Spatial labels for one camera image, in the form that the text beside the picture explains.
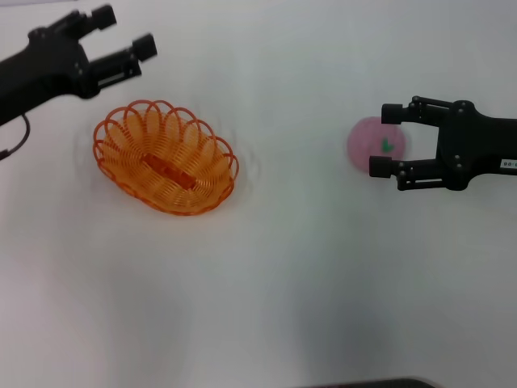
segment dark object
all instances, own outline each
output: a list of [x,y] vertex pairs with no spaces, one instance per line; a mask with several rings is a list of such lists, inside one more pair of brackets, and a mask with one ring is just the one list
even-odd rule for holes
[[517,175],[517,120],[483,116],[470,101],[448,103],[417,96],[407,108],[383,105],[383,124],[402,121],[439,127],[439,132],[436,159],[370,157],[370,176],[395,175],[399,190],[459,191],[477,175]]
[[[95,29],[103,30],[115,23],[113,9],[106,5],[93,10],[91,16],[73,11],[48,27],[29,32],[28,46],[0,62],[0,125],[58,95],[90,99],[104,87],[141,75],[139,61],[157,55],[151,35],[92,62],[79,44]],[[0,160],[15,152],[25,140],[13,150],[1,151]]]
[[414,380],[413,378],[398,378],[379,382],[358,382],[353,384],[323,386],[320,388],[434,388],[426,382]]

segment black cable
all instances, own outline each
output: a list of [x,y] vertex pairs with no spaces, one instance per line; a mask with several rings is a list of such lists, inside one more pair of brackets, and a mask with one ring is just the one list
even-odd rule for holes
[[0,151],[0,160],[3,160],[7,158],[8,156],[11,156],[13,153],[15,153],[17,150],[22,148],[22,146],[25,144],[25,141],[29,138],[29,135],[31,134],[31,123],[29,123],[29,120],[27,116],[25,116],[25,113],[22,114],[22,119],[25,121],[25,134],[23,135],[23,139],[20,143],[18,143],[15,148],[12,148],[10,150],[4,150]]

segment woven basket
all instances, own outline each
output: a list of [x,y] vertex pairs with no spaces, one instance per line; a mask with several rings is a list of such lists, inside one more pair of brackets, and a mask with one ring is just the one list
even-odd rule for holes
[[216,208],[231,194],[239,171],[225,140],[166,101],[138,100],[112,111],[95,128],[94,156],[130,196],[179,216]]

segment wire basket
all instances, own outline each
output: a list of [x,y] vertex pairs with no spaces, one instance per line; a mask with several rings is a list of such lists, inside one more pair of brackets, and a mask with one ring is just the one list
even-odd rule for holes
[[179,216],[216,208],[239,172],[228,142],[187,109],[161,100],[112,111],[95,128],[93,150],[99,169],[119,188]]

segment white table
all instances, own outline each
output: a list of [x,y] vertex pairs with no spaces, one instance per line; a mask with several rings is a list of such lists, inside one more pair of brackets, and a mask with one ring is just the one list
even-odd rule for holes
[[[517,3],[112,0],[89,57],[152,32],[144,77],[29,112],[0,163],[5,387],[261,388],[414,375],[515,387],[517,179],[398,192],[343,153],[352,125],[413,95],[517,117]],[[0,9],[2,57],[80,1]],[[190,108],[242,163],[201,217],[126,196],[95,125],[134,99]],[[404,125],[408,158],[436,130]],[[22,121],[0,131],[1,147]]]

